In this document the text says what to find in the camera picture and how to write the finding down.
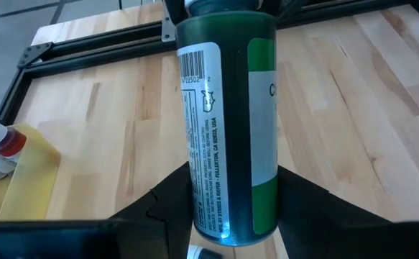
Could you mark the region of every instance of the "wood grain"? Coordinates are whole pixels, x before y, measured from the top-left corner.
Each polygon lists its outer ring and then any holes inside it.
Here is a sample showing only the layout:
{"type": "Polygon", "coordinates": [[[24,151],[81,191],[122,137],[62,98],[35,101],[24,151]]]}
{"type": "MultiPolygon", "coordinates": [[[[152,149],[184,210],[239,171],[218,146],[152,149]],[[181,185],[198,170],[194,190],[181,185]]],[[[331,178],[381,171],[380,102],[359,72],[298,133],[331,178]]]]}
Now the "wood grain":
{"type": "MultiPolygon", "coordinates": [[[[41,28],[34,43],[152,22],[159,4],[41,28]]],[[[280,165],[395,221],[419,219],[419,14],[411,6],[277,32],[280,165]]],[[[174,52],[34,80],[17,122],[62,153],[50,219],[111,216],[187,160],[174,52]]],[[[277,231],[226,258],[286,258],[277,231]]]]}

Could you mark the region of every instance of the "butcher block tabletop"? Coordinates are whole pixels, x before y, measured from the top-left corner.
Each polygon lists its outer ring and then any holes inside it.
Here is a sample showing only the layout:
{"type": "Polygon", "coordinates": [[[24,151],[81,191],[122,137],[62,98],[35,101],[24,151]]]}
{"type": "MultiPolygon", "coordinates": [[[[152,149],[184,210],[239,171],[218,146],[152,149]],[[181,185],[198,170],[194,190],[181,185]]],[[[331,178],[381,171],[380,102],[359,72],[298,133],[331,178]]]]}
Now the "butcher block tabletop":
{"type": "MultiPolygon", "coordinates": [[[[42,27],[33,44],[161,20],[151,4],[42,27]]],[[[279,164],[392,221],[419,220],[419,13],[410,5],[277,31],[279,164]]],[[[175,52],[33,80],[16,123],[62,157],[48,219],[103,219],[187,159],[175,52]]],[[[226,258],[286,258],[277,231],[226,258]]]]}

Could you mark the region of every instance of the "barcode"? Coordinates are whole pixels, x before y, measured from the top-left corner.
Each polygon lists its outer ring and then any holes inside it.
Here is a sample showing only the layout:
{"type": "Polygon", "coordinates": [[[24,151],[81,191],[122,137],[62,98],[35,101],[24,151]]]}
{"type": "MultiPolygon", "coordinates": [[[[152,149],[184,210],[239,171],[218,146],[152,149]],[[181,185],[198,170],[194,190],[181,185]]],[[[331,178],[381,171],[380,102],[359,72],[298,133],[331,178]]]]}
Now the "barcode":
{"type": "Polygon", "coordinates": [[[202,50],[179,56],[180,77],[197,76],[204,79],[204,53],[202,50]]]}

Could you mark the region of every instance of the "metal can bottom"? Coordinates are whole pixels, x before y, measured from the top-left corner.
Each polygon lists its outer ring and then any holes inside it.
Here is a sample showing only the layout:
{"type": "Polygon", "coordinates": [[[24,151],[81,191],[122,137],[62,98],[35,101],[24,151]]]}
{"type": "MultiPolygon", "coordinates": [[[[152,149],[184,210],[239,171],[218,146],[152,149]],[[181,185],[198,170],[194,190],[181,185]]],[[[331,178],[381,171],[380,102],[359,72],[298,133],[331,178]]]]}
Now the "metal can bottom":
{"type": "Polygon", "coordinates": [[[246,236],[236,235],[234,233],[233,234],[231,233],[226,238],[217,238],[217,237],[207,235],[206,233],[199,230],[198,225],[195,222],[193,222],[193,224],[195,225],[195,228],[198,234],[200,234],[206,240],[217,245],[223,245],[223,246],[228,246],[228,247],[244,247],[244,246],[254,245],[254,244],[257,244],[258,242],[265,241],[268,237],[270,237],[270,235],[273,234],[273,232],[275,232],[277,228],[277,227],[274,227],[271,231],[266,232],[263,235],[255,235],[255,236],[246,237],[246,236]]]}

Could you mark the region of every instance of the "tile floor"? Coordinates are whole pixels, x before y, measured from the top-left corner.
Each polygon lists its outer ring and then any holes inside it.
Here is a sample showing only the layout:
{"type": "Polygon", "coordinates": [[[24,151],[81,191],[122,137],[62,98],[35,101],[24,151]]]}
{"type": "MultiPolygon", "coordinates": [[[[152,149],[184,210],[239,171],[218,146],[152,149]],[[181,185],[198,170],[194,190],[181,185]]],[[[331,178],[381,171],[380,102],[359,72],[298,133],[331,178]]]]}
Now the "tile floor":
{"type": "MultiPolygon", "coordinates": [[[[122,0],[123,8],[153,0],[122,0]]],[[[0,103],[16,64],[41,26],[117,10],[118,0],[0,0],[0,103]],[[57,15],[59,1],[65,2],[57,15]]]]}

